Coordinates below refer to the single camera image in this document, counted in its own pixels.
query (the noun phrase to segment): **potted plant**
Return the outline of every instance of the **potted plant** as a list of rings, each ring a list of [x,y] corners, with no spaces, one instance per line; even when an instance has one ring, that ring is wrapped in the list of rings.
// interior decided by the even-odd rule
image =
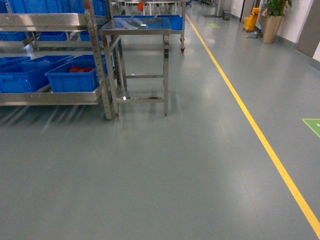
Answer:
[[[267,20],[263,32],[262,42],[264,44],[273,44],[281,22],[284,19],[288,6],[292,6],[292,0],[265,0],[261,11],[266,11]]]

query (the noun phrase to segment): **stainless steel shelf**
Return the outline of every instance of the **stainless steel shelf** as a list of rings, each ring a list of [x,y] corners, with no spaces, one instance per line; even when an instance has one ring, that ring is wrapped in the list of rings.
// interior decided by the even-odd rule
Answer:
[[[24,47],[28,45],[28,39],[23,41],[1,41],[0,40],[0,47]]]
[[[98,26],[107,21],[105,16],[96,16]],[[88,29],[85,14],[79,13],[1,13],[0,31],[84,31]]]
[[[90,41],[39,41],[36,46],[38,48],[91,48]]]
[[[1,93],[0,106],[96,105],[102,99],[102,88],[92,92],[52,92],[47,85],[32,93]]]

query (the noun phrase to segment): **yellow floor line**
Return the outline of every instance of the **yellow floor line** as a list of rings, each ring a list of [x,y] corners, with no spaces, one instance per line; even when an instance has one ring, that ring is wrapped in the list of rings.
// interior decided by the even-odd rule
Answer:
[[[259,128],[259,126],[257,125],[256,121],[254,120],[254,118],[250,114],[250,112],[247,109],[246,105],[244,104],[244,102],[241,100],[240,96],[236,92],[235,88],[232,86],[231,82],[229,81],[228,77],[226,76],[226,74],[222,70],[221,66],[219,65],[219,63],[217,62],[217,60],[215,59],[215,57],[211,53],[210,49],[208,48],[208,46],[205,43],[204,39],[201,37],[200,33],[196,29],[195,25],[192,23],[192,21],[190,20],[190,18],[187,15],[186,15],[186,19],[188,19],[188,21],[191,24],[193,30],[195,31],[195,33],[199,37],[201,43],[203,44],[205,50],[207,51],[207,53],[209,54],[210,58],[212,59],[214,65],[218,68],[221,76],[223,77],[225,83],[227,84],[227,86],[229,87],[230,91],[232,92],[235,100],[239,104],[239,106],[242,109],[244,115],[246,116],[246,118],[248,119],[249,123],[251,124],[253,130],[255,131],[256,135],[260,139],[263,147],[265,148],[266,152],[269,154],[271,160],[273,161],[273,164],[275,165],[276,169],[280,173],[282,179],[284,180],[285,184],[287,185],[288,189],[290,190],[291,194],[293,195],[294,199],[298,203],[300,209],[302,210],[303,214],[305,215],[306,219],[308,220],[308,222],[310,223],[311,227],[313,228],[315,234],[317,235],[318,239],[320,240],[320,223],[319,223],[319,220],[317,219],[316,215],[313,213],[313,211],[309,207],[308,203],[306,202],[306,200],[304,199],[304,197],[300,193],[300,191],[297,188],[296,184],[294,183],[294,181],[292,180],[292,178],[288,174],[288,172],[285,169],[284,165],[281,163],[281,161],[278,158],[277,154],[275,153],[275,151],[271,147],[271,145],[268,142],[268,140],[266,139],[265,135],[262,133],[261,129]]]

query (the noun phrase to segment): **green floor marking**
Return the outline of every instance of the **green floor marking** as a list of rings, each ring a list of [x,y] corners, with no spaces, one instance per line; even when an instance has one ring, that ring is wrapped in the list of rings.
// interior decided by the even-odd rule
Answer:
[[[320,138],[320,119],[305,118],[305,119],[302,119],[302,120]]]
[[[208,23],[208,26],[213,28],[213,29],[219,29],[220,27],[216,23]]]

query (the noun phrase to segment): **white wall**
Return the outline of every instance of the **white wall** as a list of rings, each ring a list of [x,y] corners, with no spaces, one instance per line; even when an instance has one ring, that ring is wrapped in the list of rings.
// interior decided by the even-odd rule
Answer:
[[[287,9],[278,35],[293,43],[297,43],[302,29],[307,20],[311,5],[314,0],[294,0],[292,7]]]
[[[244,0],[232,0],[231,14],[240,18]]]
[[[315,50],[315,53],[313,55],[313,59],[320,62],[320,42],[319,42],[317,49]]]

